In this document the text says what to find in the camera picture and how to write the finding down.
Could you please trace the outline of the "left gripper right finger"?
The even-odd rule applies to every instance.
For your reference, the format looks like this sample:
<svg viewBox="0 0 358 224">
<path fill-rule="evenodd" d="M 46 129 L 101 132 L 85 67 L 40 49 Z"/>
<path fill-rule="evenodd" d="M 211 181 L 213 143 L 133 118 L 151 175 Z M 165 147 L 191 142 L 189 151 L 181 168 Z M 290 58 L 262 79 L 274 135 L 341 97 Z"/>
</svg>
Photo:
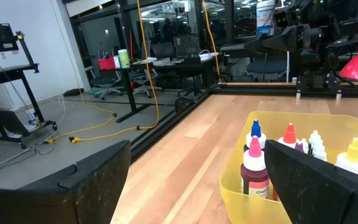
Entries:
<svg viewBox="0 0 358 224">
<path fill-rule="evenodd" d="M 358 224 L 353 174 L 277 141 L 265 143 L 273 187 L 293 224 Z"/>
</svg>

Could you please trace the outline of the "maroon food coloring bottle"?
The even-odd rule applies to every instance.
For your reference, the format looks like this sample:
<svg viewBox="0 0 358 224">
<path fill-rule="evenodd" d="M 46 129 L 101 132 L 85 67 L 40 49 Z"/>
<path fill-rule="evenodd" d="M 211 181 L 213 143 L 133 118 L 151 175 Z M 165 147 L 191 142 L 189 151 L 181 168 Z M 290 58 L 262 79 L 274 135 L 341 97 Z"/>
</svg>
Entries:
<svg viewBox="0 0 358 224">
<path fill-rule="evenodd" d="M 241 164 L 242 191 L 246 195 L 267 198 L 269 194 L 269 175 L 264 155 L 258 136 L 252 136 Z"/>
</svg>

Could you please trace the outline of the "orange food coloring bottle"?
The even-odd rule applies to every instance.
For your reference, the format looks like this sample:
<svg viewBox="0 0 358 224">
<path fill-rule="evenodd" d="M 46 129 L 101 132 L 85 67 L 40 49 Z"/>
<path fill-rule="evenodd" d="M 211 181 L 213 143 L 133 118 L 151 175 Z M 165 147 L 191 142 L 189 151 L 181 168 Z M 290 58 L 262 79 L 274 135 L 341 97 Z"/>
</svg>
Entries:
<svg viewBox="0 0 358 224">
<path fill-rule="evenodd" d="M 281 137 L 278 142 L 293 149 L 295 148 L 298 140 L 296 138 L 295 127 L 292 123 L 287 125 L 283 137 Z"/>
</svg>

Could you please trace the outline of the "yellow food coloring bottle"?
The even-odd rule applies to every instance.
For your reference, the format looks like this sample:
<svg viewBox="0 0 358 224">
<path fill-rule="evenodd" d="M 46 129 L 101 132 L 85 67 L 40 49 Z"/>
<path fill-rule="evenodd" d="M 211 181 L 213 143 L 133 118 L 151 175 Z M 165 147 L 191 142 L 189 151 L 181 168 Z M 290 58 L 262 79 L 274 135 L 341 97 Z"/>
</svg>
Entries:
<svg viewBox="0 0 358 224">
<path fill-rule="evenodd" d="M 358 174 L 358 138 L 353 138 L 346 152 L 337 155 L 335 166 Z"/>
</svg>

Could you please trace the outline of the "blue food coloring bottle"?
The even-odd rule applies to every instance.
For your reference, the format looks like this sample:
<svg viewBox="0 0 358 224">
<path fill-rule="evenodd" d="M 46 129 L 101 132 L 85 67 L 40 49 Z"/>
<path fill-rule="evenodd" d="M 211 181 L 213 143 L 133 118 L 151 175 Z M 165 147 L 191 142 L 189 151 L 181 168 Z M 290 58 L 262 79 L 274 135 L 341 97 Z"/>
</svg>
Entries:
<svg viewBox="0 0 358 224">
<path fill-rule="evenodd" d="M 252 137 L 253 136 L 257 136 L 259 143 L 260 143 L 260 148 L 261 150 L 264 150 L 265 148 L 265 142 L 267 140 L 266 135 L 262 132 L 260 124 L 259 124 L 259 120 L 255 119 L 253 121 L 252 127 L 251 127 L 251 131 L 250 133 L 248 133 L 246 135 L 246 143 L 244 145 L 244 151 L 250 149 L 250 144 L 252 141 Z"/>
</svg>

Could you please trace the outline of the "blue seat chair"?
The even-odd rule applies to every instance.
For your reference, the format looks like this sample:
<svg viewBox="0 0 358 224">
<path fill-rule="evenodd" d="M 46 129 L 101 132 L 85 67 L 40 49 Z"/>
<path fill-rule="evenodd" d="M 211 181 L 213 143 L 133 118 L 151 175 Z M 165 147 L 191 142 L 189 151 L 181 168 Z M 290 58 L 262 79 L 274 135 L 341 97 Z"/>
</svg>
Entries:
<svg viewBox="0 0 358 224">
<path fill-rule="evenodd" d="M 224 66 L 230 81 L 287 82 L 290 74 L 290 53 L 267 49 L 251 52 L 244 44 L 221 47 Z"/>
</svg>

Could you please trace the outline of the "white blue wipes canister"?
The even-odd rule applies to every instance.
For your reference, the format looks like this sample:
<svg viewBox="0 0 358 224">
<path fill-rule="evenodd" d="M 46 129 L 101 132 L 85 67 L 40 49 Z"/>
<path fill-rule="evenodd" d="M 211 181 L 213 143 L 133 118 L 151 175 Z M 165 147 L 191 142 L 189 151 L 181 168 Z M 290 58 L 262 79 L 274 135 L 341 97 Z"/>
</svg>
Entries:
<svg viewBox="0 0 358 224">
<path fill-rule="evenodd" d="M 275 5 L 275 0 L 264 0 L 256 4 L 256 36 L 274 34 Z"/>
</svg>

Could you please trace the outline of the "yellow translucent plastic bin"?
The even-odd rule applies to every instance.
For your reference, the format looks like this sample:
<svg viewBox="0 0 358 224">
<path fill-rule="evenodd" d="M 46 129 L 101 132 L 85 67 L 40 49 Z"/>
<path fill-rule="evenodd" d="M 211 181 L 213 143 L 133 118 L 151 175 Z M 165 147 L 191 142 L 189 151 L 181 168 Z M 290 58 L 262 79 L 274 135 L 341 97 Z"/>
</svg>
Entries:
<svg viewBox="0 0 358 224">
<path fill-rule="evenodd" d="M 219 181 L 228 219 L 232 224 L 290 224 L 284 206 L 281 202 L 273 200 L 272 185 L 269 185 L 266 199 L 242 193 L 241 164 L 244 145 L 255 119 L 259 121 L 262 133 L 273 140 L 278 140 L 284 135 L 289 123 L 294 125 L 297 139 L 308 139 L 310 134 L 317 130 L 323 140 L 328 162 L 332 164 L 339 153 L 347 150 L 352 139 L 358 137 L 358 119 L 347 115 L 273 111 L 254 111 L 248 115 Z"/>
</svg>

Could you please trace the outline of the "black office desk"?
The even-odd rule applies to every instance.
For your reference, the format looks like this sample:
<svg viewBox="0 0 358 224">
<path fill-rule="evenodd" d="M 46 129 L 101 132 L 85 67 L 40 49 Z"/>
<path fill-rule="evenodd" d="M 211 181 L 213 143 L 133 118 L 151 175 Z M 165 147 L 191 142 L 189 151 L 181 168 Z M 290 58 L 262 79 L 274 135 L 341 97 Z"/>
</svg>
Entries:
<svg viewBox="0 0 358 224">
<path fill-rule="evenodd" d="M 131 116 L 134 116 L 135 114 L 139 113 L 140 111 L 144 110 L 146 107 L 150 106 L 150 104 L 146 104 L 141 107 L 136 107 L 133 89 L 131 85 L 131 81 L 129 78 L 129 72 L 133 72 L 134 70 L 142 70 L 146 69 L 146 66 L 149 66 L 151 70 L 157 71 L 157 70 L 173 70 L 176 72 L 183 72 L 185 70 L 200 70 L 202 72 L 202 76 L 204 79 L 204 84 L 206 87 L 211 86 L 214 83 L 214 75 L 211 70 L 211 67 L 209 67 L 213 62 L 213 56 L 207 55 L 207 57 L 200 58 L 199 56 L 196 57 L 197 61 L 194 60 L 194 58 L 190 60 L 187 60 L 187 63 L 185 63 L 186 59 L 183 59 L 182 61 L 176 61 L 176 62 L 170 62 L 169 64 L 166 64 L 165 66 L 153 66 L 152 62 L 145 63 L 138 61 L 135 64 L 131 64 L 130 68 L 116 68 L 115 70 L 101 70 L 101 72 L 104 73 L 111 73 L 112 71 L 119 72 L 122 77 L 122 86 L 125 90 L 125 93 L 129 99 L 129 104 L 131 106 L 131 112 L 127 113 L 120 118 L 116 120 L 116 123 L 121 123 L 125 121 L 126 119 L 129 119 Z"/>
</svg>

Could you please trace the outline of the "plastic bottle blue label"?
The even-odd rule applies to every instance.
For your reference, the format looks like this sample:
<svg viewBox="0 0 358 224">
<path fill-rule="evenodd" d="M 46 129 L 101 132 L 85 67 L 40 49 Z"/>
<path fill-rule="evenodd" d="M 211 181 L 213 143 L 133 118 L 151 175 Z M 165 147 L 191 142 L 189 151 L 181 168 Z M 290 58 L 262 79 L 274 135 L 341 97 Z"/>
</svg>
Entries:
<svg viewBox="0 0 358 224">
<path fill-rule="evenodd" d="M 28 120 L 29 124 L 36 125 L 39 122 L 37 118 L 37 113 L 33 108 L 27 109 L 26 113 L 29 116 L 29 120 Z"/>
</svg>

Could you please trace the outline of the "grey office chair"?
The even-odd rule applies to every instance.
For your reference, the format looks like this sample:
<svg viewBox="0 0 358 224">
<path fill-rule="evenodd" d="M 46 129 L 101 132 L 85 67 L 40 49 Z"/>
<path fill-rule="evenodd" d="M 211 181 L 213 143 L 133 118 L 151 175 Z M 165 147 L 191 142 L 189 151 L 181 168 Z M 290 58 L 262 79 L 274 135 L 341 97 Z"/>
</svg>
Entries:
<svg viewBox="0 0 358 224">
<path fill-rule="evenodd" d="M 90 73 L 93 77 L 89 81 L 91 89 L 86 92 L 87 94 L 91 94 L 95 98 L 100 98 L 101 100 L 105 100 L 106 95 L 111 95 L 113 93 L 117 93 L 119 96 L 123 95 L 124 88 L 117 85 L 122 80 L 119 72 L 112 71 L 112 75 L 96 76 L 93 71 L 93 66 L 86 67 L 85 72 Z"/>
<path fill-rule="evenodd" d="M 133 89 L 133 94 L 145 93 L 148 98 L 152 98 L 151 91 L 152 88 L 150 86 L 149 77 L 147 76 L 147 71 L 135 71 L 129 73 L 130 81 L 132 81 L 135 85 Z"/>
</svg>

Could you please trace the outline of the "black laptop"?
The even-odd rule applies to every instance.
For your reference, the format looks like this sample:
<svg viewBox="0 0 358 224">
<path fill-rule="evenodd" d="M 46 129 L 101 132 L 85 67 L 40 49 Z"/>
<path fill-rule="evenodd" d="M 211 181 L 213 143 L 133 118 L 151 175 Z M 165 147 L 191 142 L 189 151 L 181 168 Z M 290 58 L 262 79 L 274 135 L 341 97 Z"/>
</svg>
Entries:
<svg viewBox="0 0 358 224">
<path fill-rule="evenodd" d="M 175 46 L 171 43 L 152 45 L 152 52 L 156 58 L 175 58 Z"/>
</svg>

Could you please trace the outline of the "stack of books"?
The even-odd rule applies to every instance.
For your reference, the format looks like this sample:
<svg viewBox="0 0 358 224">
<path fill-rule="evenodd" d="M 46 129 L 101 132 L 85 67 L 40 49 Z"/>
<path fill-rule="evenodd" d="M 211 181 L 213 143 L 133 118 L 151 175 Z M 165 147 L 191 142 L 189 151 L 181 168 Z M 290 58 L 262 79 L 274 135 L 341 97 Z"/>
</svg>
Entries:
<svg viewBox="0 0 358 224">
<path fill-rule="evenodd" d="M 165 66 L 171 62 L 170 58 L 157 58 L 152 62 L 153 66 Z"/>
</svg>

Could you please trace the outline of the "red storage bin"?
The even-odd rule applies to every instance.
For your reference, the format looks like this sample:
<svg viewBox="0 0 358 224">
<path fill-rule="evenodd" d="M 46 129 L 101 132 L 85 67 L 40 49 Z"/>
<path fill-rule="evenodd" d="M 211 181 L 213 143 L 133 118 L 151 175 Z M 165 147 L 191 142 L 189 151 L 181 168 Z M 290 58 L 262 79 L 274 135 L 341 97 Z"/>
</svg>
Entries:
<svg viewBox="0 0 358 224">
<path fill-rule="evenodd" d="M 98 60 L 100 70 L 115 70 L 116 64 L 113 57 L 102 58 Z"/>
</svg>

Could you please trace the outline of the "green wipes canister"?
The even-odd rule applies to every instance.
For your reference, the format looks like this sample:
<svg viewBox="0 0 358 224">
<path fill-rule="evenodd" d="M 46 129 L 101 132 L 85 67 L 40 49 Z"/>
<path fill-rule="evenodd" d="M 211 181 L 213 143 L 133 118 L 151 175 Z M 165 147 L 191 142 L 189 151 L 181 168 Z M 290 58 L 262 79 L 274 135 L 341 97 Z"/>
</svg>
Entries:
<svg viewBox="0 0 358 224">
<path fill-rule="evenodd" d="M 118 50 L 119 60 L 122 68 L 129 68 L 131 66 L 130 58 L 127 49 Z"/>
</svg>

